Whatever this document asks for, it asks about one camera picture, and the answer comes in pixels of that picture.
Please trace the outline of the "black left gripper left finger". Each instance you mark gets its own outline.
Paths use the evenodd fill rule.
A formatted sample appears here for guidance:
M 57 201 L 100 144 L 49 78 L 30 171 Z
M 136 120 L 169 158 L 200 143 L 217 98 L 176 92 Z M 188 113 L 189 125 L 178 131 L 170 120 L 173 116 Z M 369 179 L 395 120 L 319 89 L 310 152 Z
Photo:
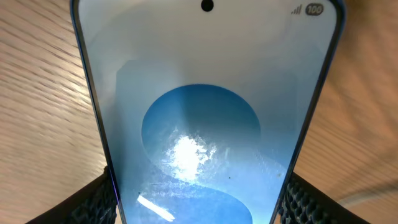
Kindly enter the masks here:
M 117 200 L 109 170 L 27 224 L 115 224 Z

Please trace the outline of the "blue screen Galaxy smartphone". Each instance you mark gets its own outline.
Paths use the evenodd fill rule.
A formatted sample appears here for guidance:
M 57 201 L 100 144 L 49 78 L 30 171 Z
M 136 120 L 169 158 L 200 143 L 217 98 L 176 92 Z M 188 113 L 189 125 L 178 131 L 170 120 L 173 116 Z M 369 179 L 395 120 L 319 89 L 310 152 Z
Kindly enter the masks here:
M 334 0 L 74 0 L 123 223 L 272 223 L 345 21 Z

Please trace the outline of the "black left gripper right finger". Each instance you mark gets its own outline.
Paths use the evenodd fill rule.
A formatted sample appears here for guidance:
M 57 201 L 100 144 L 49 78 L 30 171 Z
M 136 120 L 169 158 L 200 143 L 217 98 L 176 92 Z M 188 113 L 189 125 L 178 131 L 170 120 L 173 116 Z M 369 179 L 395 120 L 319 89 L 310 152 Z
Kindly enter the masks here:
M 280 224 L 369 224 L 295 173 L 278 213 Z

